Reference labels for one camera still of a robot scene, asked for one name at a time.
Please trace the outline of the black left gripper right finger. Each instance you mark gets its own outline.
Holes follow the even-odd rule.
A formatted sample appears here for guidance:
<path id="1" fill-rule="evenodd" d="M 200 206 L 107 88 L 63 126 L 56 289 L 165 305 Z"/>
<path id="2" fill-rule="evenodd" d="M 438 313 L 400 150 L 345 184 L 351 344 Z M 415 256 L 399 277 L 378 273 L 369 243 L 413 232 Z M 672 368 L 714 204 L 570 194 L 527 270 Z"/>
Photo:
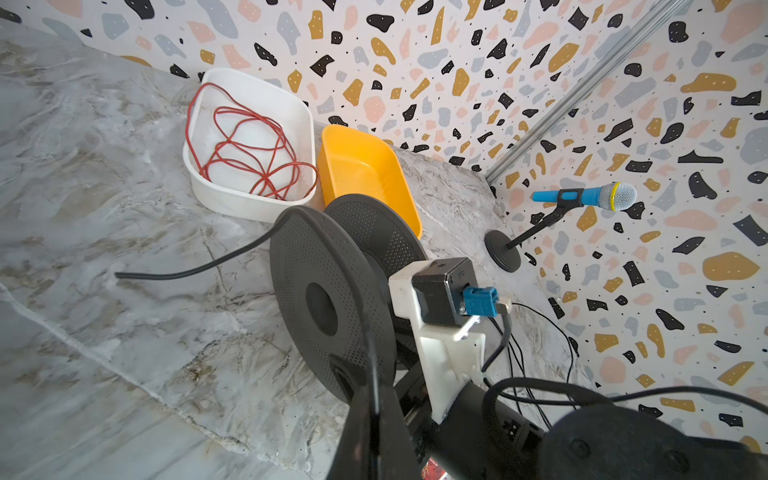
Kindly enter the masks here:
<path id="1" fill-rule="evenodd" d="M 410 434 L 391 385 L 378 387 L 376 414 L 376 478 L 420 479 Z"/>

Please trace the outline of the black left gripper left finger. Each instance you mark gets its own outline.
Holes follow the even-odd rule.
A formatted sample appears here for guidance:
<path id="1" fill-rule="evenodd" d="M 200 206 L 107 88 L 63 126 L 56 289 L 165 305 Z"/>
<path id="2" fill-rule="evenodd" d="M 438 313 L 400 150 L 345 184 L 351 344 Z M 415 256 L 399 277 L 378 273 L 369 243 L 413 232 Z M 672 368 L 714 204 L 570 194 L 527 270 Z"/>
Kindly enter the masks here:
<path id="1" fill-rule="evenodd" d="M 365 367 L 331 355 L 331 372 L 339 383 L 349 411 L 327 474 L 327 479 L 378 479 L 379 413 L 377 380 Z"/>

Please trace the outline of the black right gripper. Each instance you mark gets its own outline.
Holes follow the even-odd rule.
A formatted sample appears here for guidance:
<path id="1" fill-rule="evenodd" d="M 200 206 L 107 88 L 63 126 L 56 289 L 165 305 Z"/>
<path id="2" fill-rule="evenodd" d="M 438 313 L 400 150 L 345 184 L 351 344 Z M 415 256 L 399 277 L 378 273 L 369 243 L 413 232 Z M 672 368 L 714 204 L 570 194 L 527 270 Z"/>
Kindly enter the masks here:
<path id="1" fill-rule="evenodd" d="M 395 393 L 409 432 L 431 432 L 435 429 L 426 381 L 419 362 L 396 382 Z"/>

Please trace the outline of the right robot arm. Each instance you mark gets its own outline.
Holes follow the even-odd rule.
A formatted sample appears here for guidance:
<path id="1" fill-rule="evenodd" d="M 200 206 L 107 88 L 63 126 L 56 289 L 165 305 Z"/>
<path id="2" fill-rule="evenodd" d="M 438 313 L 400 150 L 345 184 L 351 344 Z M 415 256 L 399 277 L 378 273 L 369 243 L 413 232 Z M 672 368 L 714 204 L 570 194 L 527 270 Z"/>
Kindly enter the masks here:
<path id="1" fill-rule="evenodd" d="M 414 296 L 394 300 L 419 361 L 398 385 L 416 458 L 455 479 L 764 479 L 767 457 L 725 440 L 689 437 L 572 384 L 522 375 L 491 383 L 485 340 L 434 327 Z M 501 402 L 517 390 L 570 396 L 572 412 L 544 431 Z"/>

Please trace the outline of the grey perforated cable spool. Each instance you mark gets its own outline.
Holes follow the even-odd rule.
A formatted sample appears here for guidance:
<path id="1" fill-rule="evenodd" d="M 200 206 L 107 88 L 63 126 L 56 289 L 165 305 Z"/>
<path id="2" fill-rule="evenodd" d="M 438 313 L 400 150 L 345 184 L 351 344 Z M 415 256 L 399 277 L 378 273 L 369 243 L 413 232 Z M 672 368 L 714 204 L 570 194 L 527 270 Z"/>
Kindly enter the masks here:
<path id="1" fill-rule="evenodd" d="M 375 337 L 379 376 L 418 360 L 409 321 L 395 315 L 389 278 L 426 253 L 405 221 L 362 194 L 324 211 L 291 207 L 275 224 L 270 270 L 280 313 L 298 352 L 339 400 L 365 384 L 366 346 L 355 300 L 362 299 Z"/>

